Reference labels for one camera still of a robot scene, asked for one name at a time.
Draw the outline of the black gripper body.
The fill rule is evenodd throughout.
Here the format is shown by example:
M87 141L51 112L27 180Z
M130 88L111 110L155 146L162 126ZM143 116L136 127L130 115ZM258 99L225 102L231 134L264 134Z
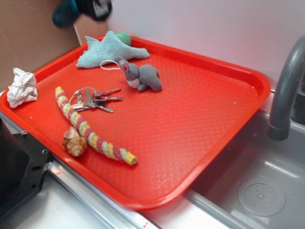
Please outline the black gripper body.
M77 0L78 11L91 17L94 21L106 20L112 12L110 0Z

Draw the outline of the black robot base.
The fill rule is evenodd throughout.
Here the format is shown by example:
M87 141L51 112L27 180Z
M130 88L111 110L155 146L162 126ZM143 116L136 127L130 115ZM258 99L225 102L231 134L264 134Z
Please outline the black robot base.
M41 191L49 154L31 134L13 134L0 122L1 220Z

